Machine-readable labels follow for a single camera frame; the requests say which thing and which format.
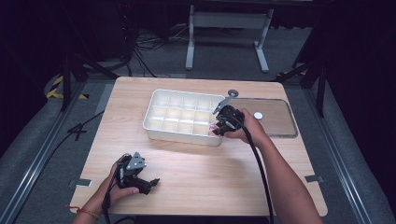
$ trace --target gray floor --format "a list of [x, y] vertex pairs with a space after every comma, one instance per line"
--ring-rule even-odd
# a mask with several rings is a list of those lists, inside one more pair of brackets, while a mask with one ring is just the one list
[[[216, 30], [199, 32], [196, 36], [195, 58], [191, 71], [184, 69], [186, 36], [160, 49], [142, 51], [142, 58], [154, 74], [162, 77], [265, 81], [275, 78], [279, 72], [291, 70], [291, 65], [309, 32], [309, 29], [269, 31], [264, 44], [265, 56], [270, 67], [268, 74], [260, 71], [252, 47], [252, 42], [259, 34], [252, 31], [243, 31], [239, 35], [228, 35]], [[136, 60], [132, 60], [130, 65], [134, 76], [142, 77], [145, 74], [149, 77], [148, 71], [144, 71]], [[115, 73], [128, 76], [125, 67]], [[315, 87], [312, 90], [302, 90], [295, 84], [298, 80], [299, 77], [294, 77], [285, 82], [284, 87], [315, 173], [324, 179], [320, 187], [329, 209], [328, 215], [323, 218], [324, 221], [395, 223], [386, 196], [367, 167], [342, 112], [332, 97], [331, 89], [327, 86], [324, 101], [325, 119], [318, 119], [315, 110], [312, 109], [310, 98], [315, 95]], [[89, 99], [76, 100], [72, 104], [51, 145], [52, 148], [67, 136], [67, 130], [92, 118], [104, 108], [113, 83], [113, 80], [102, 75], [90, 76], [81, 92], [89, 94]], [[11, 202], [23, 177], [29, 172], [30, 164], [46, 142], [55, 120], [61, 116], [61, 106], [62, 99], [50, 98], [1, 159], [1, 211], [5, 211], [8, 202]], [[37, 179], [16, 223], [67, 223], [73, 219], [74, 214], [65, 209], [64, 205], [69, 204], [73, 196], [73, 181], [79, 178], [100, 119], [101, 117], [98, 117], [84, 125], [87, 132], [82, 134], [78, 141], [75, 139], [76, 136], [72, 135], [57, 148]], [[359, 198], [350, 198], [350, 194], [346, 193], [343, 176], [337, 169], [339, 164], [334, 163], [332, 159], [329, 135], [323, 132], [321, 126], [323, 123], [330, 132], [330, 138], [347, 168]], [[356, 201], [361, 201], [362, 209], [369, 220], [361, 221], [359, 213], [354, 209]], [[115, 221], [120, 217], [123, 216], [112, 215], [111, 219]]]

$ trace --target wooden table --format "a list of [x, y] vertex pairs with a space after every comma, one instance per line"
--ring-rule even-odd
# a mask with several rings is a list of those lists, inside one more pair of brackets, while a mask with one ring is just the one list
[[[268, 216], [262, 178], [249, 145], [224, 138], [219, 147], [149, 139], [143, 119], [152, 93], [157, 89], [191, 91], [227, 96], [239, 91], [243, 98], [288, 101], [279, 83], [204, 79], [120, 77], [107, 103], [81, 178], [91, 179], [89, 188], [77, 187], [72, 202], [82, 206], [124, 153], [140, 152], [148, 166], [139, 177], [160, 178], [149, 195], [121, 200], [111, 213], [134, 215]], [[303, 180], [321, 216], [327, 214], [302, 137], [272, 138], [291, 168]]]

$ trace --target metal bar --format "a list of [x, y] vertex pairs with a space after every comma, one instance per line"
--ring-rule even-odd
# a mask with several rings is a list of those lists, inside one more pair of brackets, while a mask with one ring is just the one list
[[35, 186], [35, 182], [37, 181], [41, 172], [44, 170], [47, 161], [50, 159], [50, 155], [55, 150], [54, 145], [56, 143], [55, 141], [58, 137], [58, 133], [61, 130], [64, 121], [66, 120], [66, 117], [72, 108], [72, 105], [81, 95], [84, 86], [84, 83], [79, 82], [76, 84], [76, 87], [72, 94], [70, 106], [68, 106], [66, 110], [64, 112], [61, 112], [56, 118], [49, 132], [49, 135], [39, 149], [29, 169], [25, 173], [22, 182], [20, 183], [13, 197], [8, 203], [5, 211], [3, 212], [3, 215], [0, 217], [0, 224], [14, 223], [16, 221], [20, 211], [23, 208], [23, 205], [29, 197], [30, 192]]
[[327, 149], [329, 150], [329, 155], [332, 160], [332, 164], [334, 165], [335, 171], [340, 177], [341, 184], [346, 192], [346, 196], [349, 199], [349, 202], [352, 206], [353, 212], [359, 223], [373, 223], [367, 213], [366, 208], [361, 200], [361, 196], [358, 193], [358, 190], [355, 185], [355, 181], [353, 177], [349, 173], [344, 160], [338, 150], [338, 146], [335, 144], [332, 134], [329, 130], [329, 127], [326, 123], [326, 120], [321, 118], [316, 109], [316, 101], [313, 92], [309, 89], [303, 89], [304, 95], [307, 98], [310, 108], [312, 112], [315, 114], [315, 118], [318, 122], [320, 129], [323, 132], [323, 135], [326, 140]]

